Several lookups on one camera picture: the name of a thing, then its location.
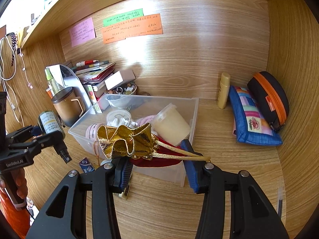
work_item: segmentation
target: bottle label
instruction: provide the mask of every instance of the bottle label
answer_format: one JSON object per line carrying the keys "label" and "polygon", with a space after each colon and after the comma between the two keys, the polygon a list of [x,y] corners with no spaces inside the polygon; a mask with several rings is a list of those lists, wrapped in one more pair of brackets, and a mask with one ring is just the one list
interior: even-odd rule
{"label": "bottle label", "polygon": [[276,109],[275,109],[275,106],[274,106],[274,104],[272,104],[272,100],[270,99],[269,96],[266,96],[266,101],[267,101],[267,103],[268,103],[268,106],[269,106],[269,108],[270,108],[270,111],[271,111],[271,112],[275,111],[275,110],[276,110]]}
{"label": "bottle label", "polygon": [[40,116],[42,125],[44,127],[44,131],[45,133],[52,133],[54,131],[60,131],[62,132],[60,125],[58,124],[58,122],[56,121],[54,112],[44,112],[41,116]]}

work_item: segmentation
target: brown mug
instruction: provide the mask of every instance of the brown mug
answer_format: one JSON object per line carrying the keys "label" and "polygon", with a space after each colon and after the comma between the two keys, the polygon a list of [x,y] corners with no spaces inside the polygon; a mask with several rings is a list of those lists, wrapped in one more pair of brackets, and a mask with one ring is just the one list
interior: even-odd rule
{"label": "brown mug", "polygon": [[81,97],[76,97],[73,87],[59,91],[51,99],[56,111],[68,127],[71,127],[83,115],[85,105]]}

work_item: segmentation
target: pink towel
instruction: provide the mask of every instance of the pink towel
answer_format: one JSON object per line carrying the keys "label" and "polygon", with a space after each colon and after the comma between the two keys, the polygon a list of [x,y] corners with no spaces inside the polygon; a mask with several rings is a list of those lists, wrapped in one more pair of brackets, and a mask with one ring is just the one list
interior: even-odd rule
{"label": "pink towel", "polygon": [[136,123],[138,124],[138,126],[142,126],[146,123],[150,123],[153,118],[155,118],[156,115],[150,115],[150,116],[147,116],[147,117],[144,117],[144,118],[140,118],[136,121]]}

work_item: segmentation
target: white box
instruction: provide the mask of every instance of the white box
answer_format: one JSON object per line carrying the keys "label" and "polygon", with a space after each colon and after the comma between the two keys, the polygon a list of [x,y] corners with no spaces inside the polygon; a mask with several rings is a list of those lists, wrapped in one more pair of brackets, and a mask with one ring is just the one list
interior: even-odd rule
{"label": "white box", "polygon": [[111,75],[105,80],[106,88],[111,90],[121,84],[135,80],[135,75],[132,70],[120,70]]}

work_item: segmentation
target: green sticky note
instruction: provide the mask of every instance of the green sticky note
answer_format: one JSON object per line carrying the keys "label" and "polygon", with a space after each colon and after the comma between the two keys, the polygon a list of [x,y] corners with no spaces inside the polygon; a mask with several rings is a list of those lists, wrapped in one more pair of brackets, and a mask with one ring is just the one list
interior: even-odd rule
{"label": "green sticky note", "polygon": [[133,18],[141,17],[141,16],[144,16],[143,9],[137,9],[137,10],[121,13],[118,15],[114,15],[112,17],[109,17],[103,20],[103,27],[107,27],[115,23],[119,23],[122,21],[130,20]]}

